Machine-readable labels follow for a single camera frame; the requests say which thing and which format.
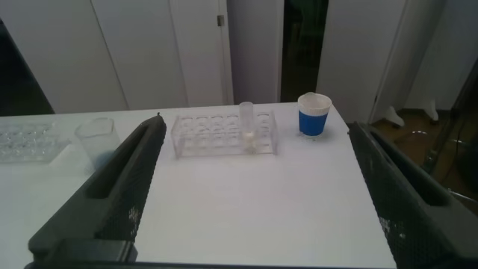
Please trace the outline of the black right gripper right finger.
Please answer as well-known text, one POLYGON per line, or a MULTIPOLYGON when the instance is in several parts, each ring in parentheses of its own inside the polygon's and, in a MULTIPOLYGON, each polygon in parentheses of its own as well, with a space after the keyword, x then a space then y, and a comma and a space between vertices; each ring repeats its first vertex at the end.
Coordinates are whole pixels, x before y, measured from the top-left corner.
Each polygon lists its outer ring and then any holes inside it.
POLYGON ((476 268, 477 216, 377 129, 349 136, 398 268, 476 268))

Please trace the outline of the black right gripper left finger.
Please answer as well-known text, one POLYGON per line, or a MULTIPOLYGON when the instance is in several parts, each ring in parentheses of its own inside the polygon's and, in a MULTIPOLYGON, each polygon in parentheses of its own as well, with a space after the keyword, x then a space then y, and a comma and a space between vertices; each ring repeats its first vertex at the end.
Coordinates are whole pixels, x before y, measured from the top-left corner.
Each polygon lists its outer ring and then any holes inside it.
POLYGON ((166 131, 161 115, 143 121, 31 237, 34 261, 130 250, 166 131))

